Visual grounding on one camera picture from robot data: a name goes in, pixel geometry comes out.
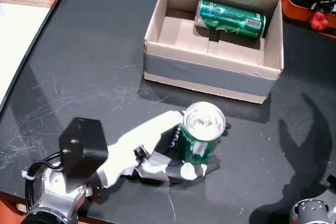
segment green can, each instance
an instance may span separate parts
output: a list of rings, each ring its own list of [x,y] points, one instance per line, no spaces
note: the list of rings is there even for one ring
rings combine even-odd
[[[266,18],[259,13],[249,12],[226,5],[200,0],[195,16],[195,25],[227,33],[259,39],[265,30]]]
[[[180,159],[192,164],[207,164],[225,129],[221,110],[208,102],[190,105],[183,116],[177,142]]]

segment white paper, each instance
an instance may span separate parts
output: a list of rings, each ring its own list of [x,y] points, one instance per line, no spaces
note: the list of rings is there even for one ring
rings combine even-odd
[[[0,3],[0,103],[49,8]]]

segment can top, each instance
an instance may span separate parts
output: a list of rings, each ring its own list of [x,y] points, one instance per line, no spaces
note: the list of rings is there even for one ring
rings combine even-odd
[[[183,116],[183,127],[202,141],[219,138],[224,132],[225,124],[224,114],[209,102],[191,104]]]

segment black table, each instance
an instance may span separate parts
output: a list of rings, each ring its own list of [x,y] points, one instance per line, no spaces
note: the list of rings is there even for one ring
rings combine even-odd
[[[336,172],[335,41],[284,24],[285,70],[265,104],[202,94],[143,80],[155,2],[58,1],[3,108],[1,192],[24,198],[21,170],[57,151],[75,116],[101,120],[113,144],[145,120],[203,100],[232,125],[216,149],[219,170],[175,186],[122,178],[80,214],[124,224],[280,223]]]

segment open cardboard box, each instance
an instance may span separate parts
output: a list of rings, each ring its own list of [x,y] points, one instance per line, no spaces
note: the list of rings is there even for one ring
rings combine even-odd
[[[157,1],[144,39],[144,78],[263,103],[284,68],[281,1],[208,0],[264,14],[260,40],[194,26],[198,1]]]

